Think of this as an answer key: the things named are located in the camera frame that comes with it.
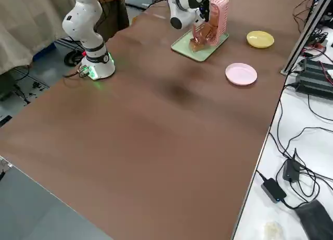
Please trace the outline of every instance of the black power adapter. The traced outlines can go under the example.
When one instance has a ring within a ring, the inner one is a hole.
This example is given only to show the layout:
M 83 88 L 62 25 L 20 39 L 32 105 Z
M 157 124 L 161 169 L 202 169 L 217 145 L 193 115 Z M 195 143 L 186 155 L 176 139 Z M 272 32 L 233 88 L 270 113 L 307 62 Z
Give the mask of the black power adapter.
M 291 183 L 297 182 L 300 179 L 301 165 L 295 159 L 296 154 L 297 150 L 295 149 L 292 158 L 285 162 L 283 168 L 283 179 Z
M 262 180 L 264 181 L 264 183 L 261 185 L 261 188 L 265 191 L 265 193 L 272 200 L 273 203 L 276 204 L 282 201 L 285 197 L 287 197 L 287 194 L 274 179 L 265 178 L 265 176 L 261 174 L 258 170 L 257 173 L 259 173 Z

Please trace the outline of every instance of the brown table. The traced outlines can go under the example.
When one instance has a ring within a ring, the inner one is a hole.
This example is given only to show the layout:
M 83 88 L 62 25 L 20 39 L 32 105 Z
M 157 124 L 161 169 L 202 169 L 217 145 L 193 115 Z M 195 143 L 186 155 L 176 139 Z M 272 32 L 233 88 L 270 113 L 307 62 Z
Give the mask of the brown table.
M 229 239 L 298 38 L 299 2 L 230 0 L 230 37 L 204 63 L 171 51 L 184 31 L 165 4 L 150 8 L 108 42 L 113 77 L 59 81 L 2 128 L 0 154 L 115 240 Z M 275 44 L 251 48 L 251 30 Z M 233 62 L 258 81 L 228 83 Z

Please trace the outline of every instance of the table surface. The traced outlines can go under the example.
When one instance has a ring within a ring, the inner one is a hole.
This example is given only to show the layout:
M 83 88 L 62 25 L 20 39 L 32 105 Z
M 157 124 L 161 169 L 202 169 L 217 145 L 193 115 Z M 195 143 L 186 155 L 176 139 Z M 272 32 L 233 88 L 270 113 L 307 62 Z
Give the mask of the table surface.
M 333 58 L 333 48 L 331 47 L 333 43 L 333 30 L 325 28 L 323 31 L 329 33 L 326 54 L 330 58 Z M 319 52 L 310 51 L 310 53 L 316 55 Z M 320 56 L 313 60 L 332 64 L 325 56 Z M 295 82 L 295 77 L 292 74 L 288 77 L 287 83 L 293 82 Z M 308 97 L 306 95 L 296 93 L 293 88 L 287 88 L 282 93 L 281 102 L 283 117 L 279 127 L 279 137 L 285 147 L 289 139 L 299 134 L 304 127 L 323 127 L 333 130 L 332 122 L 324 121 L 311 113 L 308 108 Z M 310 105 L 319 115 L 333 119 L 332 100 L 311 96 Z M 277 123 L 280 114 L 281 108 L 279 107 L 270 129 L 275 138 L 277 138 Z M 293 149 L 296 147 L 299 156 L 305 161 L 307 167 L 321 175 L 333 178 L 332 141 L 333 135 L 330 133 L 322 130 L 307 130 L 301 137 L 291 142 L 288 152 L 292 154 Z M 278 152 L 273 139 L 268 136 L 258 164 L 258 170 L 267 178 L 274 178 L 284 161 L 285 158 Z M 312 181 L 305 176 L 301 176 L 300 180 L 305 184 L 303 186 L 305 187 L 305 192 L 310 194 Z M 264 239 L 264 227 L 267 223 L 271 222 L 278 223 L 281 226 L 285 239 L 307 239 L 296 213 L 287 209 L 282 203 L 273 204 L 261 189 L 260 185 L 262 182 L 259 175 L 255 175 L 234 240 Z M 279 184 L 287 193 L 286 202 L 289 205 L 296 206 L 303 202 L 290 188 L 289 183 L 282 179 L 281 175 L 279 176 Z M 323 181 L 319 180 L 319 184 L 321 189 L 317 199 L 333 219 L 333 192 Z M 296 184 L 294 184 L 294 187 L 301 193 Z
M 112 38 L 110 79 L 64 79 L 2 128 L 0 154 L 116 240 L 229 239 L 298 32 L 302 0 L 230 0 L 229 39 L 207 61 L 170 49 L 184 31 L 152 7 Z M 275 38 L 251 48 L 246 34 Z M 224 76 L 252 65 L 257 82 Z

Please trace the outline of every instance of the floor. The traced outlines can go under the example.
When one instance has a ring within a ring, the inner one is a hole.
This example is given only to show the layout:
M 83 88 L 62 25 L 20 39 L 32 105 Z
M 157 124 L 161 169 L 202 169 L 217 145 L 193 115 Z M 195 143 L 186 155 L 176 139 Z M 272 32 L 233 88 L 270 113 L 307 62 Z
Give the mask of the floor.
M 141 13 L 128 8 L 130 22 Z M 56 49 L 33 63 L 29 76 L 17 84 L 30 102 L 62 78 L 70 68 L 63 63 L 71 49 L 56 43 Z M 15 80 L 26 67 L 11 70 Z M 0 101 L 0 120 L 15 117 L 26 106 L 17 95 Z M 112 240 L 103 231 L 63 204 L 15 167 L 0 182 L 0 238 L 7 240 Z

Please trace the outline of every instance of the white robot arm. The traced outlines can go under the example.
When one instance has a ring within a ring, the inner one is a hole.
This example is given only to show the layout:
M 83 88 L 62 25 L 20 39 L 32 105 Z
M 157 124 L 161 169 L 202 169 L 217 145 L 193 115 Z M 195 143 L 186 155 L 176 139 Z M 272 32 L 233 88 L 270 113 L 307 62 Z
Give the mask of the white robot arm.
M 209 21 L 208 0 L 168 0 L 170 7 L 170 23 L 176 29 L 190 24 L 199 26 Z
M 93 80 L 109 77 L 115 71 L 102 36 L 94 31 L 102 12 L 98 0 L 76 0 L 75 7 L 62 23 L 69 36 L 81 41 L 86 56 L 81 61 L 79 71 L 85 71 Z

